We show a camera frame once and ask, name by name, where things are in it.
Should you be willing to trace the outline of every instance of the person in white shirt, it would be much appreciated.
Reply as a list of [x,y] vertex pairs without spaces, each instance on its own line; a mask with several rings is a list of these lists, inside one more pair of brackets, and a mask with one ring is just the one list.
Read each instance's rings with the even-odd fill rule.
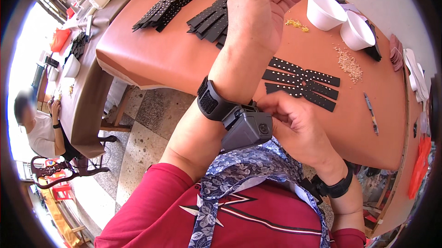
[[[35,97],[30,89],[22,90],[14,102],[14,114],[17,123],[24,126],[31,149],[39,156],[53,159],[60,158],[67,162],[81,158],[69,142],[58,120],[60,101],[48,102],[51,114],[36,109]],[[115,136],[99,138],[100,141],[116,141]]]

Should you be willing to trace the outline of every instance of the maroon shirt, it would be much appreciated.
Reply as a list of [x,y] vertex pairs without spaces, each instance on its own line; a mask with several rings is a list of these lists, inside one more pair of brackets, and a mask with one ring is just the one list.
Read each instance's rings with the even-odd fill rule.
[[[200,184],[171,164],[156,164],[95,238],[96,247],[187,247]],[[296,194],[269,180],[220,200],[212,246],[319,247],[321,223]],[[363,247],[356,229],[330,234],[331,247]]]

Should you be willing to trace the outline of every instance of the white plastic container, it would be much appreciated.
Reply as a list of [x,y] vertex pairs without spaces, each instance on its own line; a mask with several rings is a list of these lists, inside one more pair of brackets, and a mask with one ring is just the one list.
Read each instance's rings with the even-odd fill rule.
[[308,0],[307,19],[318,29],[328,31],[344,23],[347,15],[335,0]]
[[77,76],[80,70],[80,62],[74,55],[70,55],[68,61],[64,65],[63,74],[65,78],[74,78]]
[[56,81],[58,77],[58,70],[54,67],[51,67],[51,70],[48,74],[48,81]]
[[353,51],[374,46],[376,40],[367,23],[351,10],[346,12],[348,19],[341,27],[341,37]]

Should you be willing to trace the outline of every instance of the apron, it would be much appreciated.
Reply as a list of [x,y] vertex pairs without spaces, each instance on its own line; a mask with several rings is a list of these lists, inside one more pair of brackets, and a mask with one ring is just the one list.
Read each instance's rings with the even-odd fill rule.
[[299,185],[302,178],[302,164],[288,156],[275,137],[259,146],[218,155],[201,178],[199,212],[188,248],[210,247],[220,198],[259,185],[266,179],[288,182],[290,190],[312,207],[321,221],[320,248],[330,247],[325,217],[313,196]]

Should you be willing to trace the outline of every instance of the tile floor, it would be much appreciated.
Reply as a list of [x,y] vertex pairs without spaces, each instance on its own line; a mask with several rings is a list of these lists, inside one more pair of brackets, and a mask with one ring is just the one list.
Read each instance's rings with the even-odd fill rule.
[[[100,136],[115,135],[119,139],[106,143],[103,163],[110,171],[71,181],[78,216],[94,236],[101,234],[128,200],[146,169],[159,161],[176,124],[194,99],[174,89],[136,88],[122,119],[122,124],[132,126],[131,132],[100,132]],[[314,169],[307,166],[304,171],[309,179],[315,174]],[[323,203],[321,208],[331,225],[331,207]]]

